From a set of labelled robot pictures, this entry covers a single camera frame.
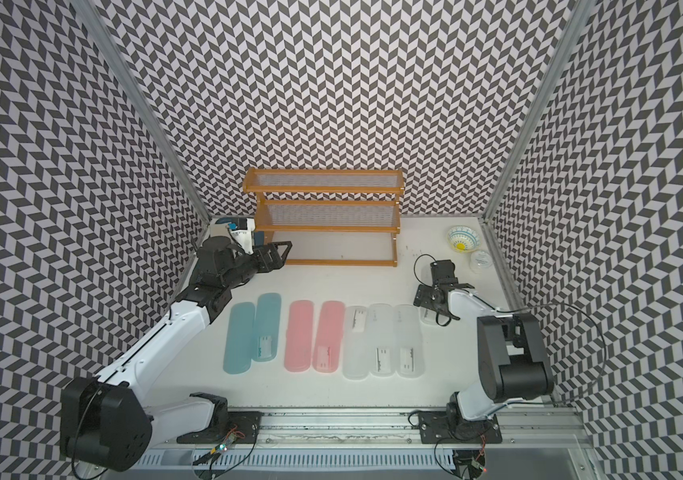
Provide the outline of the clear pencil case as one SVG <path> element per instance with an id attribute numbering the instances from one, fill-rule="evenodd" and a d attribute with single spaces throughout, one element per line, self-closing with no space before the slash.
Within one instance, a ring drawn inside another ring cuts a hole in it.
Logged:
<path id="1" fill-rule="evenodd" d="M 419 308 L 398 305 L 395 308 L 395 336 L 397 336 L 397 372 L 403 378 L 419 378 L 425 373 L 423 334 Z"/>
<path id="2" fill-rule="evenodd" d="M 367 310 L 369 351 L 373 354 L 371 374 L 389 377 L 397 370 L 397 336 L 395 336 L 395 308 L 389 304 L 373 304 Z"/>
<path id="3" fill-rule="evenodd" d="M 419 308 L 421 314 L 421 323 L 427 327 L 437 327 L 437 313 L 425 307 Z"/>
<path id="4" fill-rule="evenodd" d="M 345 310 L 345 330 L 343 330 L 343 352 L 341 369 L 347 380 L 363 380 L 371 371 L 369 337 L 367 337 L 367 307 L 349 306 Z"/>

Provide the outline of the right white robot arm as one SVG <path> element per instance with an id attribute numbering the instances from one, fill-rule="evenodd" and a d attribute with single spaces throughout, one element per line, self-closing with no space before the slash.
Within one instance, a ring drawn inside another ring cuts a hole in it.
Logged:
<path id="1" fill-rule="evenodd" d="M 451 260 L 431 258 L 431 281 L 421 280 L 413 305 L 447 328 L 461 322 L 471 330 L 477 380 L 455 392 L 445 408 L 449 438 L 480 442 L 497 428 L 497 412 L 550 396 L 555 389 L 541 324 L 529 309 L 503 310 L 481 299 L 455 274 Z"/>

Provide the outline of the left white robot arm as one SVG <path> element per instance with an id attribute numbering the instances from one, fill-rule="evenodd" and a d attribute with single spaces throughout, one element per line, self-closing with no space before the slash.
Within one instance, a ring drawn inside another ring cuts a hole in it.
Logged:
<path id="1" fill-rule="evenodd" d="M 283 268 L 292 248 L 292 242 L 281 241 L 247 252 L 227 237 L 206 239 L 188 286 L 168 313 L 97 375 L 75 378 L 63 389 L 61 454 L 71 464 L 124 472 L 166 441 L 193 434 L 226 438 L 226 398 L 198 392 L 152 407 L 146 397 L 169 364 L 225 310 L 234 290 L 257 274 Z"/>

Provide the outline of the wooden two-tier shelf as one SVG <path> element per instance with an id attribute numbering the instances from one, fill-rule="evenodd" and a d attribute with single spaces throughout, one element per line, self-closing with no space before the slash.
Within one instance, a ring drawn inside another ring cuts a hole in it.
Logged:
<path id="1" fill-rule="evenodd" d="M 264 241 L 277 234 L 308 234 L 308 242 L 337 254 L 335 258 L 291 259 L 292 265 L 395 267 L 401 233 L 401 170 L 259 169 L 243 183 L 256 196 L 256 231 Z M 343 234 L 385 235 L 386 258 L 341 256 Z"/>

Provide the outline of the pink pencil case left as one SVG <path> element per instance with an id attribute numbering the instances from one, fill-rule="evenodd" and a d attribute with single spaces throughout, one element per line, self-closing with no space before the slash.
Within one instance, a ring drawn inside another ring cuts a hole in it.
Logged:
<path id="1" fill-rule="evenodd" d="M 312 363 L 314 304 L 299 300 L 291 304 L 286 336 L 285 368 L 292 373 L 307 371 Z"/>

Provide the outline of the pink pencil case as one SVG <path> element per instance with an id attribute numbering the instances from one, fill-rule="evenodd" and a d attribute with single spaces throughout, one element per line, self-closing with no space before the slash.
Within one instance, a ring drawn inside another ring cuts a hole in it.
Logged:
<path id="1" fill-rule="evenodd" d="M 345 325 L 345 304 L 327 301 L 322 305 L 313 355 L 313 368 L 321 373 L 334 373 L 340 365 Z"/>
<path id="2" fill-rule="evenodd" d="M 291 304 L 286 336 L 285 368 L 292 373 L 307 371 L 312 363 L 314 304 L 299 300 Z"/>

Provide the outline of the teal pencil case inner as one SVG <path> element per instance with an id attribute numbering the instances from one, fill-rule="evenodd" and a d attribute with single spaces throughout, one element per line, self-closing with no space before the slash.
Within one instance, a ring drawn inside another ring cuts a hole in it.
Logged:
<path id="1" fill-rule="evenodd" d="M 268 362 L 276 358 L 280 339 L 282 298 L 277 293 L 259 297 L 256 305 L 252 359 Z"/>

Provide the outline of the teal pencil case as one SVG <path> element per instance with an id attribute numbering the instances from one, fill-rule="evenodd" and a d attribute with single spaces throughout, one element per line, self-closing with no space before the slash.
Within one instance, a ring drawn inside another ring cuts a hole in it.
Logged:
<path id="1" fill-rule="evenodd" d="M 276 358 L 280 339 L 282 298 L 277 293 L 259 297 L 256 305 L 252 359 L 268 362 Z"/>
<path id="2" fill-rule="evenodd" d="M 223 370 L 227 374 L 239 375 L 251 368 L 255 319 L 256 306 L 252 302 L 233 306 L 223 363 Z"/>

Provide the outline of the teal pencil case outer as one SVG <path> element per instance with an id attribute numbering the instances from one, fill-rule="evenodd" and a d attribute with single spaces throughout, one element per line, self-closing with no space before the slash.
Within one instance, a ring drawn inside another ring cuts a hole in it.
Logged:
<path id="1" fill-rule="evenodd" d="M 223 370 L 227 374 L 239 375 L 251 368 L 255 319 L 256 306 L 252 302 L 233 306 L 223 363 Z"/>

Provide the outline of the pink pencil case right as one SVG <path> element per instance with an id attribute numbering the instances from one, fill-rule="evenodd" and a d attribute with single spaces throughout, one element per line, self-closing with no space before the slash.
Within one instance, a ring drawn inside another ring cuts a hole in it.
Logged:
<path id="1" fill-rule="evenodd" d="M 327 301 L 322 305 L 313 355 L 313 368 L 321 373 L 334 373 L 340 365 L 345 325 L 345 304 Z"/>

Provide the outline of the small clear glass cup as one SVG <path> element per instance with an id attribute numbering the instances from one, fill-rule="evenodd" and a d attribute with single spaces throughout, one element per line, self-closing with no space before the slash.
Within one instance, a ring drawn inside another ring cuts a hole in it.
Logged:
<path id="1" fill-rule="evenodd" d="M 493 262 L 493 256 L 491 256 L 489 252 L 479 249 L 471 252 L 471 255 L 469 256 L 469 266 L 471 266 L 471 271 L 481 274 L 493 270 L 495 262 Z"/>

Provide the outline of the patterned bowl yellow centre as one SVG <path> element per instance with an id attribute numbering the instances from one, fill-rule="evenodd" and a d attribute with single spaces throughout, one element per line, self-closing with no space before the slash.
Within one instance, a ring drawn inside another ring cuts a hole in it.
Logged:
<path id="1" fill-rule="evenodd" d="M 457 225 L 449 228 L 447 242 L 459 253 L 469 253 L 481 247 L 481 235 L 469 226 Z"/>

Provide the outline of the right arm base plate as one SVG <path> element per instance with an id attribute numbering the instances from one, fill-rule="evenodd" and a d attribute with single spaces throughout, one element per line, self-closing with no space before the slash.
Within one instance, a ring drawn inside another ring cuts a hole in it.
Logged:
<path id="1" fill-rule="evenodd" d="M 417 410 L 409 414 L 409 424 L 419 431 L 421 443 L 501 444 L 501 426 L 497 418 L 465 420 L 461 415 L 449 416 L 445 411 Z"/>

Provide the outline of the aluminium front rail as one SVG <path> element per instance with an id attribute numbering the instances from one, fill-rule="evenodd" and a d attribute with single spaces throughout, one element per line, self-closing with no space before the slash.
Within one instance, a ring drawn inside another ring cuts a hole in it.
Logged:
<path id="1" fill-rule="evenodd" d="M 84 477 L 603 479 L 581 419 L 571 409 L 513 405 L 495 418 L 501 444 L 423 444 L 399 409 L 272 409 L 254 444 L 166 441 L 124 472 L 77 466 Z"/>

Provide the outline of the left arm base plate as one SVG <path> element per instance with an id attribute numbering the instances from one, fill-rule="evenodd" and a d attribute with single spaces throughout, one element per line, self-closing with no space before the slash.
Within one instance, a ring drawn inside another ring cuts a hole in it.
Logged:
<path id="1" fill-rule="evenodd" d="M 261 428 L 263 414 L 259 411 L 235 411 L 227 415 L 227 419 L 215 417 L 212 425 L 198 432 L 179 436 L 177 444 L 214 445 L 222 443 L 230 432 L 243 434 L 239 444 L 254 444 Z"/>

